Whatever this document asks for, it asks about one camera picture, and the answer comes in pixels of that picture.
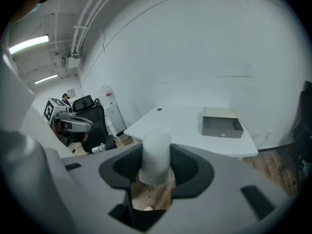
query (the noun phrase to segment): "person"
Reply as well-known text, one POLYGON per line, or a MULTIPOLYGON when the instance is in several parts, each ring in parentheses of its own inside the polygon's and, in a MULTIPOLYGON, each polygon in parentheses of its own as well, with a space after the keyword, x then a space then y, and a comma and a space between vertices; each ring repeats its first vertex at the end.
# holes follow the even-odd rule
POLYGON ((70 105, 68 99, 69 99, 68 94, 63 94, 63 96, 62 96, 62 101, 63 101, 65 104, 67 104, 68 106, 71 107, 71 105, 70 105))

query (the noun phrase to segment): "pipe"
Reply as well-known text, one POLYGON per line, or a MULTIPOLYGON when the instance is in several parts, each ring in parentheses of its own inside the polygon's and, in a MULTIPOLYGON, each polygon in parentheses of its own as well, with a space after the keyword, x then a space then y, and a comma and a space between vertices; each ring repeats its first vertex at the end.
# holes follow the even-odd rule
MULTIPOLYGON (((101 7, 97 10, 97 12, 95 13, 95 15, 93 16, 91 22, 88 24, 88 27, 91 27, 91 24, 93 23, 94 19, 97 17, 98 13, 100 12, 100 10, 105 6, 105 4, 108 2, 109 0, 105 0, 105 2, 101 5, 101 7)), ((78 47, 78 51, 80 50, 81 48, 81 45, 82 45, 82 42, 85 38, 85 36, 87 35, 87 31, 86 30, 83 30, 82 34, 80 35, 79 37, 79 41, 78 41, 78 44, 77 44, 77 47, 78 47)))
MULTIPOLYGON (((103 0, 98 0, 97 3, 95 4, 95 6, 93 7, 87 21, 84 23, 84 26, 88 26, 92 16, 94 15, 94 13, 96 12, 97 8, 101 5, 101 3, 103 2, 103 0)), ((82 41, 82 37, 86 34, 86 30, 83 29, 82 30, 82 33, 80 34, 79 36, 79 40, 78 40, 78 43, 77 43, 77 46, 76 46, 76 51, 78 50, 80 44, 81 44, 81 41, 82 41)))
MULTIPOLYGON (((79 17, 77 25, 81 25, 82 20, 83 20, 84 16, 86 15, 86 13, 87 13, 87 11, 88 11, 88 9, 92 3, 93 3, 93 0, 87 1, 86 5, 85 5, 80 17, 79 17)), ((76 40, 77 40, 78 31, 79 31, 79 29, 75 28, 74 36, 73 36, 73 42, 72 42, 72 46, 71 46, 71 54, 73 54, 74 50, 75 50, 75 44, 76 44, 76 40)))
MULTIPOLYGON (((54 28, 55 50, 56 51, 58 50, 57 29, 58 29, 58 18, 59 18, 59 4, 60 4, 60 0, 58 0, 57 14, 55 16, 55 28, 54 28)), ((57 55, 57 59, 58 59, 58 68, 59 68, 60 76, 63 77, 63 73, 62 73, 62 70, 61 70, 60 64, 59 64, 59 56, 58 55, 57 55)))

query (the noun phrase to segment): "fluorescent light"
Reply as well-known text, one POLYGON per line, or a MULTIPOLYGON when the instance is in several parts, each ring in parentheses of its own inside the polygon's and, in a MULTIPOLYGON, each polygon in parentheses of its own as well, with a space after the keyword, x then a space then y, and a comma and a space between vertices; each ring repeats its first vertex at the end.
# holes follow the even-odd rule
POLYGON ((38 84, 39 82, 42 82, 42 81, 45 81, 45 80, 52 79, 52 78, 57 77, 57 76, 58 76, 58 75, 53 75, 53 76, 49 76, 49 77, 47 77, 47 78, 44 78, 44 79, 42 79, 42 80, 35 81, 35 84, 38 84))
POLYGON ((42 37, 37 37, 37 38, 33 38, 27 41, 23 41, 21 43, 19 43, 18 45, 15 45, 13 47, 10 48, 10 53, 13 54, 21 49, 36 45, 38 43, 43 43, 43 42, 47 42, 49 41, 49 37, 48 35, 42 36, 42 37))

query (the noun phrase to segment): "ceiling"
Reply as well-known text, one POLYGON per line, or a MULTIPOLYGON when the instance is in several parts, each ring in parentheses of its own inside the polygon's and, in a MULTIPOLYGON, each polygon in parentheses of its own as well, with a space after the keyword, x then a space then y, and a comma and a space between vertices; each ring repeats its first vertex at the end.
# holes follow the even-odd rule
POLYGON ((40 4, 39 9, 30 13, 10 29, 9 47, 27 39, 49 35, 49 42, 41 43, 27 49, 18 51, 12 56, 18 67, 19 77, 30 88, 39 86, 34 82, 52 74, 59 78, 74 76, 77 69, 63 69, 61 57, 68 53, 70 39, 77 15, 84 8, 87 0, 48 0, 40 4), (57 43, 59 51, 59 64, 62 69, 60 74, 57 57, 55 55, 55 21, 57 6, 59 4, 57 43))

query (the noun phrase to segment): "electrical outlet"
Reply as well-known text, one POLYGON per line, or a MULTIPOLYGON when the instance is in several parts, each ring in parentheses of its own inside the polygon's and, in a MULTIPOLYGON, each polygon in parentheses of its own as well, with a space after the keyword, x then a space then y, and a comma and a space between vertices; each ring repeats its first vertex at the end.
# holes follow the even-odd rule
POLYGON ((267 131, 267 133, 265 134, 265 138, 270 138, 272 131, 267 131))
POLYGON ((253 134, 253 138, 258 138, 259 135, 260 135, 260 132, 255 132, 255 133, 253 134))

